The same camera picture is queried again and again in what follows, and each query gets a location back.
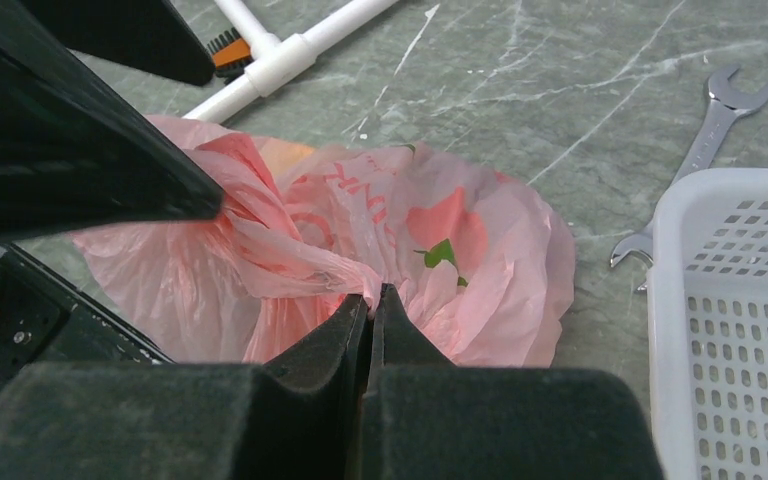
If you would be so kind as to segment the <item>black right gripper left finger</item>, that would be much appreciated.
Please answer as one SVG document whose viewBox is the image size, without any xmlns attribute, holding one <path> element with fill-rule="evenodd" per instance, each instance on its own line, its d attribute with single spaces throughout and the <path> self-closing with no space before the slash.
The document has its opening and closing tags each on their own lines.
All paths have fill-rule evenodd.
<svg viewBox="0 0 768 480">
<path fill-rule="evenodd" d="M 0 479 L 340 479 L 366 303 L 271 362 L 41 362 L 0 393 Z"/>
</svg>

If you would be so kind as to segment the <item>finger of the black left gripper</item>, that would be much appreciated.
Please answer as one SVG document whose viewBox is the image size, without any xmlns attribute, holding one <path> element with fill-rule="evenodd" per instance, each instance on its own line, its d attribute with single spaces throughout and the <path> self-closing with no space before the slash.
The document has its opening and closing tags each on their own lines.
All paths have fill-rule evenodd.
<svg viewBox="0 0 768 480">
<path fill-rule="evenodd" d="M 66 47 L 166 79 L 205 86 L 215 64 L 167 0 L 23 0 Z"/>
<path fill-rule="evenodd" d="M 21 2 L 0 1 L 0 241 L 215 217 L 221 187 Z"/>
</svg>

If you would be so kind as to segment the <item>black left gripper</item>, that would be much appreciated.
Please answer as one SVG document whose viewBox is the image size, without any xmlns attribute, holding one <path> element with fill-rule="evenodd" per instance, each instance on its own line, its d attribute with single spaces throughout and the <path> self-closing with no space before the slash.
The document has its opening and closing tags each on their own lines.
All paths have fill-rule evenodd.
<svg viewBox="0 0 768 480">
<path fill-rule="evenodd" d="M 54 270 L 15 245 L 0 245 L 0 391 L 37 361 L 170 360 Z"/>
</svg>

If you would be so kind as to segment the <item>pink plastic bag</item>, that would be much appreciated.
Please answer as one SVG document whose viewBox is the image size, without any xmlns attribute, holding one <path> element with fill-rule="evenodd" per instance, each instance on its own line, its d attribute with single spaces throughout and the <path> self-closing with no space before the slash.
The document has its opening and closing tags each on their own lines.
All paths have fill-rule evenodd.
<svg viewBox="0 0 768 480">
<path fill-rule="evenodd" d="M 574 297 L 575 240 L 530 186 L 422 143 L 315 149 L 217 124 L 152 123 L 224 190 L 200 222 L 73 235 L 123 316 L 180 362 L 267 362 L 349 295 L 394 286 L 461 365 L 546 366 Z"/>
</svg>

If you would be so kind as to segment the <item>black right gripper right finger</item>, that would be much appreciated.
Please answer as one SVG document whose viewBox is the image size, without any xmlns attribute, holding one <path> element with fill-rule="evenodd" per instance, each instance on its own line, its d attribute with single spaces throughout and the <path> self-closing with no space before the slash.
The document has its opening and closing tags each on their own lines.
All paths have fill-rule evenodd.
<svg viewBox="0 0 768 480">
<path fill-rule="evenodd" d="M 458 367 L 386 285 L 361 403 L 361 479 L 660 479 L 630 388 L 601 370 Z"/>
</svg>

